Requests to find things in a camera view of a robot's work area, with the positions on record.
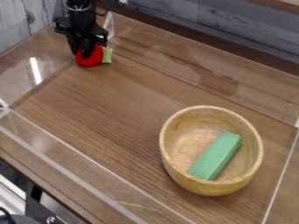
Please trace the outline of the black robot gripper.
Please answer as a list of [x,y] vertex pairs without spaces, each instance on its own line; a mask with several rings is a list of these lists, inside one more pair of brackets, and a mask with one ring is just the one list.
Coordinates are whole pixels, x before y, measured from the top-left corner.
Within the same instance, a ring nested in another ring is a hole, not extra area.
[[55,25],[55,31],[67,36],[71,52],[77,54],[82,49],[85,58],[93,54],[95,44],[109,43],[109,31],[98,24],[94,10],[71,10],[69,16],[55,18]]

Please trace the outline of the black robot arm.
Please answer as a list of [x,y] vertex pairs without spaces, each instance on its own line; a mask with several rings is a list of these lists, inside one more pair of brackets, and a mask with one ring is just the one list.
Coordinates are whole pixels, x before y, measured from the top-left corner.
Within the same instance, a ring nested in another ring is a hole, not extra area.
[[97,12],[95,0],[67,0],[66,6],[70,14],[54,19],[55,31],[67,37],[73,53],[89,58],[97,45],[109,45],[109,30],[97,21],[107,13]]

